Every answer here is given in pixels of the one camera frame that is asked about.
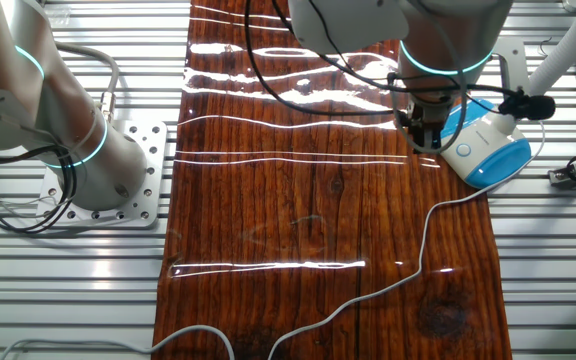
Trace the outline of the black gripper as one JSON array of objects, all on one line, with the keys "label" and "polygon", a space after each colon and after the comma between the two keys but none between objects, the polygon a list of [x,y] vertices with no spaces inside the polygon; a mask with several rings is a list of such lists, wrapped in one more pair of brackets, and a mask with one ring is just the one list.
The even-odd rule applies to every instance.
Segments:
[{"label": "black gripper", "polygon": [[412,96],[409,100],[407,125],[413,128],[413,141],[418,146],[416,153],[441,148],[440,131],[449,114],[449,98],[429,99]]}]

